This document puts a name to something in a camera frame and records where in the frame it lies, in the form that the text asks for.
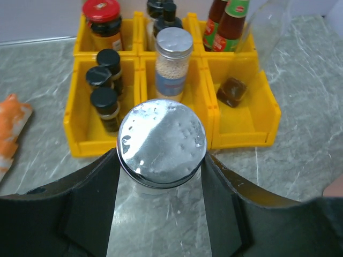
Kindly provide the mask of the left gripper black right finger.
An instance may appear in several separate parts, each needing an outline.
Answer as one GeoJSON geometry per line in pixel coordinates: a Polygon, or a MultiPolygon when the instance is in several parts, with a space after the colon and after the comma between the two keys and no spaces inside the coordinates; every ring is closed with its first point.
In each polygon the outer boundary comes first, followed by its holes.
{"type": "Polygon", "coordinates": [[[342,198],[294,201],[210,154],[201,178],[213,256],[342,256],[342,198]]]}

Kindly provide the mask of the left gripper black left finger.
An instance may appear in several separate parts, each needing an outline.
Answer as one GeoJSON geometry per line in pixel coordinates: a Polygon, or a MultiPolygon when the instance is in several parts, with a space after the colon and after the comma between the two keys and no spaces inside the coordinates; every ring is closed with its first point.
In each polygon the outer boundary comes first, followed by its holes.
{"type": "Polygon", "coordinates": [[[1,256],[106,256],[120,162],[111,149],[25,194],[1,197],[1,256]]]}

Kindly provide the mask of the silver cap spice bottle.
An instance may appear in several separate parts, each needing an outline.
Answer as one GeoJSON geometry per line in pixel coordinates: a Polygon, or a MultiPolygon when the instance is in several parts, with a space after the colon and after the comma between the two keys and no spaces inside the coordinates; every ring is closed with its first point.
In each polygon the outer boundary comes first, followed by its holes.
{"type": "Polygon", "coordinates": [[[207,139],[202,122],[189,107],[174,100],[152,99],[124,117],[116,149],[136,189],[162,194],[197,173],[207,139]]]}

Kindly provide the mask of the small black cap shaker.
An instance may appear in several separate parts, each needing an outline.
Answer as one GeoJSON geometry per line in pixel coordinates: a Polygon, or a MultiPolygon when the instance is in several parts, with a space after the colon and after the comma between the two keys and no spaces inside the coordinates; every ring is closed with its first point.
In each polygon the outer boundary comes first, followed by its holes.
{"type": "Polygon", "coordinates": [[[94,66],[87,70],[85,80],[94,91],[97,88],[110,88],[114,90],[112,73],[103,66],[94,66]]]}
{"type": "Polygon", "coordinates": [[[120,127],[120,103],[117,93],[109,87],[99,87],[92,91],[90,101],[108,133],[115,133],[120,127]]]}
{"type": "Polygon", "coordinates": [[[124,83],[121,69],[121,58],[117,51],[113,49],[103,49],[98,52],[96,61],[100,66],[107,68],[111,72],[113,89],[119,100],[124,99],[124,83]]]}

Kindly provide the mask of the white peppercorn jar silver lid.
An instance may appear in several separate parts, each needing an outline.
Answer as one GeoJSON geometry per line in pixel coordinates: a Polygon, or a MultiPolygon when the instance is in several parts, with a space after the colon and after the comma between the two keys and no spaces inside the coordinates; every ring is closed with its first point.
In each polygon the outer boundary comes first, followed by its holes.
{"type": "Polygon", "coordinates": [[[156,36],[155,49],[156,96],[179,102],[193,51],[192,36],[182,28],[164,28],[156,36]]]}

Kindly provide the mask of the chili sauce bottle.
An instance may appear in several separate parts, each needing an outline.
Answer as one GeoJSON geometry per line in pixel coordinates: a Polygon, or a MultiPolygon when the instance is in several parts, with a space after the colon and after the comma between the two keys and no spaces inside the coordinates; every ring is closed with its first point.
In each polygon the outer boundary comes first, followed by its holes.
{"type": "Polygon", "coordinates": [[[214,37],[212,52],[233,52],[243,32],[250,0],[227,2],[214,37]]]}
{"type": "Polygon", "coordinates": [[[205,51],[212,51],[214,37],[227,2],[227,0],[214,0],[211,5],[203,34],[203,46],[205,51]]]}

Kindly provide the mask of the glass oil bottle gold spout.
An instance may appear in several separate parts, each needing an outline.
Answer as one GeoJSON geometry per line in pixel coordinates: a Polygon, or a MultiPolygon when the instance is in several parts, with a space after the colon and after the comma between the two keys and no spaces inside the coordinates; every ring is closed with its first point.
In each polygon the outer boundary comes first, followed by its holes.
{"type": "Polygon", "coordinates": [[[248,19],[233,45],[234,58],[229,75],[219,86],[217,99],[236,108],[249,84],[262,71],[271,52],[285,34],[291,20],[292,1],[266,1],[248,19]]]}

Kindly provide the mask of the red lid sauce jar front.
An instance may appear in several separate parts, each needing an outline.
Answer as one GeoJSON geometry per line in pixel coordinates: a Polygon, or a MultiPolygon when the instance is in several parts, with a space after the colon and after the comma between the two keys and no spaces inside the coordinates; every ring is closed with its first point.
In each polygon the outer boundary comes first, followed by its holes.
{"type": "Polygon", "coordinates": [[[83,4],[82,12],[98,51],[103,49],[124,50],[121,34],[121,7],[118,1],[87,0],[83,4]]]}

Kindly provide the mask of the white powder bottle black cap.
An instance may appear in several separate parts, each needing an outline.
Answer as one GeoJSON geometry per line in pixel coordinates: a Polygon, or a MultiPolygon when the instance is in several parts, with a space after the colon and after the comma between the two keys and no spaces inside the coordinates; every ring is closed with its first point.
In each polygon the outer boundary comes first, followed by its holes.
{"type": "Polygon", "coordinates": [[[173,3],[174,1],[166,0],[148,0],[147,1],[147,24],[146,24],[146,33],[147,33],[147,49],[148,51],[155,50],[155,37],[153,34],[153,27],[155,20],[160,17],[163,13],[163,5],[165,3],[173,3]]]}

